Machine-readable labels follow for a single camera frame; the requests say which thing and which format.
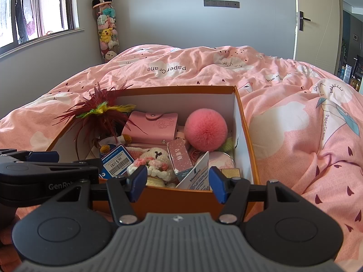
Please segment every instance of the window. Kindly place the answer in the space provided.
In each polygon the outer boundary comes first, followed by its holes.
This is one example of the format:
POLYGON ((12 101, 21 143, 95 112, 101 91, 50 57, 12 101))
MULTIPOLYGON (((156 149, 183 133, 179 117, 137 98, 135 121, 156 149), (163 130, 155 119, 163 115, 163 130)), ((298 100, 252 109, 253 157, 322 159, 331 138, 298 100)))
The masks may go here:
POLYGON ((0 0, 0 54, 72 29, 71 0, 0 0))

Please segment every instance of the orange box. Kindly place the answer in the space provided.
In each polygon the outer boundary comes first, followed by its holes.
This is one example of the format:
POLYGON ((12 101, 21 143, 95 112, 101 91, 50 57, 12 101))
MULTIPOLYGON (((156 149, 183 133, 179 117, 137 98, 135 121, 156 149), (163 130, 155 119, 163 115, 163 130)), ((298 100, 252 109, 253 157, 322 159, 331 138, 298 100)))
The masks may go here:
MULTIPOLYGON (((233 159, 241 176, 251 183, 259 184, 255 156, 249 137, 246 120, 237 88, 232 86, 171 86, 127 89, 118 98, 120 104, 135 104, 142 112, 178 113, 178 124, 183 126, 187 117, 199 108, 210 108, 219 112, 226 120, 228 131, 234 142, 233 159)), ((77 128, 66 125, 52 142, 48 151, 58 151, 60 162, 77 160, 74 137, 77 128)), ((78 139, 80 159, 85 159, 92 144, 84 143, 85 132, 78 139)), ((198 213, 210 212, 214 219, 222 209, 211 191, 179 190, 147 186, 139 200, 133 203, 139 219, 146 213, 198 213)), ((94 202, 93 208, 110 213, 108 202, 94 202)))

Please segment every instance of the green yarn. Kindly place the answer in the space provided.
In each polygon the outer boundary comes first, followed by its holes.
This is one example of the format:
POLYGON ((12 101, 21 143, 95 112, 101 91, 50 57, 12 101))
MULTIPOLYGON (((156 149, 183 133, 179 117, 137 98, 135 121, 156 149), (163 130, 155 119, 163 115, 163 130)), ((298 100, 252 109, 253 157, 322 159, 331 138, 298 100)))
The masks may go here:
POLYGON ((228 152, 233 149, 233 140, 232 137, 227 138, 224 144, 217 149, 217 151, 228 152))

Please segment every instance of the crochet bunny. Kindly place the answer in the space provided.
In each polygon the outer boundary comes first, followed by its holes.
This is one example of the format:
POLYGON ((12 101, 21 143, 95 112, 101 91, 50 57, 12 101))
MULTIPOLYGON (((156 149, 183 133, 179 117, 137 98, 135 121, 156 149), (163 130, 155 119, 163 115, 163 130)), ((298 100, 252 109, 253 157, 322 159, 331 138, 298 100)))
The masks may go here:
MULTIPOLYGON (((161 148, 141 149, 135 147, 126 148, 135 161, 128 166, 128 174, 131 175, 139 166, 146 165, 149 177, 161 179, 167 187, 175 187, 172 182, 176 176, 171 165, 168 153, 161 148)), ((148 179, 146 185, 154 186, 153 179, 148 179)))

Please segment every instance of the door handle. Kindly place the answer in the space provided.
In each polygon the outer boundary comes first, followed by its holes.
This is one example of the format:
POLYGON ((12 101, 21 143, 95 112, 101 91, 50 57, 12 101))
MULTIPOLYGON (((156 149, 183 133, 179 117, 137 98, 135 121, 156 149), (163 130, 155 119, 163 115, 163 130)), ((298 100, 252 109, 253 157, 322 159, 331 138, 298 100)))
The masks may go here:
POLYGON ((311 21, 311 19, 304 17, 304 12, 302 12, 302 11, 299 12, 299 16, 300 16, 299 30, 303 31, 304 30, 304 20, 311 21))

